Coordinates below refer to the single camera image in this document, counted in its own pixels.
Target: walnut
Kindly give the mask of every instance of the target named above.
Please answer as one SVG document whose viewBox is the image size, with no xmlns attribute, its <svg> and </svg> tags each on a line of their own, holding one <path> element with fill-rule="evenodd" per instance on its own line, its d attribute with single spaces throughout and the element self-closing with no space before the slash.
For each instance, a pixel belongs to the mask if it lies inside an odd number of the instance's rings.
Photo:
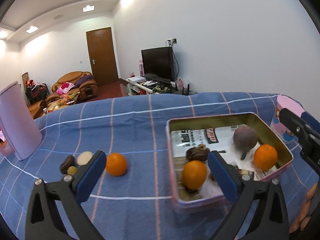
<svg viewBox="0 0 320 240">
<path fill-rule="evenodd" d="M 59 167 L 60 172 L 62 174 L 67 174 L 67 171 L 71 166 L 76 166 L 75 158 L 72 155 L 68 155 Z"/>
<path fill-rule="evenodd" d="M 193 147 L 187 150 L 187 160 L 190 162 L 204 162 L 208 159 L 209 152 L 210 149 L 208 149 L 204 144 L 199 144 L 197 147 Z"/>
</svg>

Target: pink tin box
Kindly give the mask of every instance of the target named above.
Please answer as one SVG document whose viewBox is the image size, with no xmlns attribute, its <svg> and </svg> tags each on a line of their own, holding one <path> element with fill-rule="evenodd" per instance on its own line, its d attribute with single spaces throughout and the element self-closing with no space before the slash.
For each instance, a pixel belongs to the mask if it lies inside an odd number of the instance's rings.
<svg viewBox="0 0 320 240">
<path fill-rule="evenodd" d="M 240 158 L 237 159 L 232 142 L 234 131 L 241 125 L 254 128 L 259 138 L 256 147 L 247 154 L 243 162 L 239 161 Z M 209 168 L 207 168 L 207 179 L 198 192 L 188 193 L 181 183 L 181 172 L 188 162 L 186 150 L 199 143 L 205 144 L 210 150 L 221 152 L 229 164 L 239 169 L 254 171 L 255 180 L 269 181 L 279 177 L 293 160 L 292 153 L 283 141 L 254 113 L 171 119 L 167 122 L 166 134 L 172 201 L 177 213 L 194 213 L 228 204 L 218 184 L 210 178 Z M 252 162 L 256 148 L 262 144 L 272 145 L 278 152 L 276 165 L 267 172 L 258 169 Z M 223 154 L 230 156 L 234 154 L 234 160 Z"/>
<path fill-rule="evenodd" d="M 276 135 L 284 141 L 284 143 L 289 144 L 294 139 L 294 134 L 287 127 L 285 127 L 279 120 L 280 111 L 283 108 L 288 108 L 290 111 L 294 112 L 297 116 L 301 117 L 301 114 L 304 112 L 302 106 L 300 106 L 293 99 L 279 95 L 277 97 L 277 107 L 274 117 L 271 122 L 271 129 L 274 131 Z"/>
</svg>

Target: television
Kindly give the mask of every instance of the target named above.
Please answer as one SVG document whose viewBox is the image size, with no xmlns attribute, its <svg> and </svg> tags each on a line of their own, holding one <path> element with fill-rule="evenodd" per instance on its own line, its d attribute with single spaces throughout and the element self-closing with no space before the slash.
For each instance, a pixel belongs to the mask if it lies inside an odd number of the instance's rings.
<svg viewBox="0 0 320 240">
<path fill-rule="evenodd" d="M 172 47 L 141 51 L 145 78 L 169 83 L 175 81 Z"/>
</svg>

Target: bed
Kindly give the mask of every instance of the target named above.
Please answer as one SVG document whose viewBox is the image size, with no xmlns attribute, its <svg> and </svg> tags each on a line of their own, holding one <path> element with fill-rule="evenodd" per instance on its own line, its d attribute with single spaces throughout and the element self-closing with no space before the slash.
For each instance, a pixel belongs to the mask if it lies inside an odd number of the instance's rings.
<svg viewBox="0 0 320 240">
<path fill-rule="evenodd" d="M 145 95 L 82 103 L 38 118 L 43 134 L 36 152 L 26 160 L 0 157 L 0 212 L 20 239 L 24 239 L 26 210 L 37 178 L 62 178 L 59 165 L 69 154 L 84 151 L 119 152 L 128 161 L 122 177 L 100 177 L 82 207 L 105 239 L 209 239 L 231 206 L 190 215 L 176 214 L 171 204 L 165 126 L 178 117 L 254 112 L 271 123 L 276 94 L 200 93 Z M 318 176 L 300 158 L 295 139 L 288 148 L 294 161 L 280 182 L 290 223 L 306 192 Z M 78 239 L 61 205 L 58 208 L 70 236 Z M 244 235 L 246 223 L 238 237 Z"/>
</svg>

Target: ceiling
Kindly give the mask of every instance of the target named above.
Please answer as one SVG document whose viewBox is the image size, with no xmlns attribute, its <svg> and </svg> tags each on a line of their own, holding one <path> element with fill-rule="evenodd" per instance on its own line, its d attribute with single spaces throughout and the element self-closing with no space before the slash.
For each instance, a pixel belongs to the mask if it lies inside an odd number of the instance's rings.
<svg viewBox="0 0 320 240">
<path fill-rule="evenodd" d="M 15 0 L 0 23 L 0 29 L 8 31 L 8 41 L 20 43 L 36 32 L 58 22 L 84 16 L 83 7 L 95 5 L 95 10 L 85 14 L 111 11 L 118 0 Z M 36 32 L 25 31 L 35 25 Z"/>
</svg>

